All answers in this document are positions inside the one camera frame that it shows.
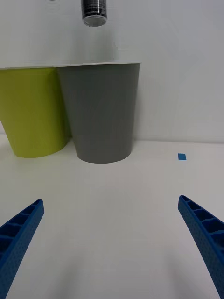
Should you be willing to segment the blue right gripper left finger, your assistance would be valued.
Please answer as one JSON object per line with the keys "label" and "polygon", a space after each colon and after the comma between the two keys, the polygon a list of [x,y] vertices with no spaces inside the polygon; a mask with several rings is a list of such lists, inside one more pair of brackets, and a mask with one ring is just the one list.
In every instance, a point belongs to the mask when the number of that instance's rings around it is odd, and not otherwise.
{"label": "blue right gripper left finger", "polygon": [[6,298],[43,215],[38,199],[0,227],[0,298]]}

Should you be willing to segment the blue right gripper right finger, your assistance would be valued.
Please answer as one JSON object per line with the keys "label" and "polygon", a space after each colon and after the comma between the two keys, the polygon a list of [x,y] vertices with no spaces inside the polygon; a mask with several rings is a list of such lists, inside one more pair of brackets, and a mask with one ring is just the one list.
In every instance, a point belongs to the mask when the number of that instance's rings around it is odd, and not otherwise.
{"label": "blue right gripper right finger", "polygon": [[224,223],[184,195],[178,210],[209,271],[220,298],[224,297]]}

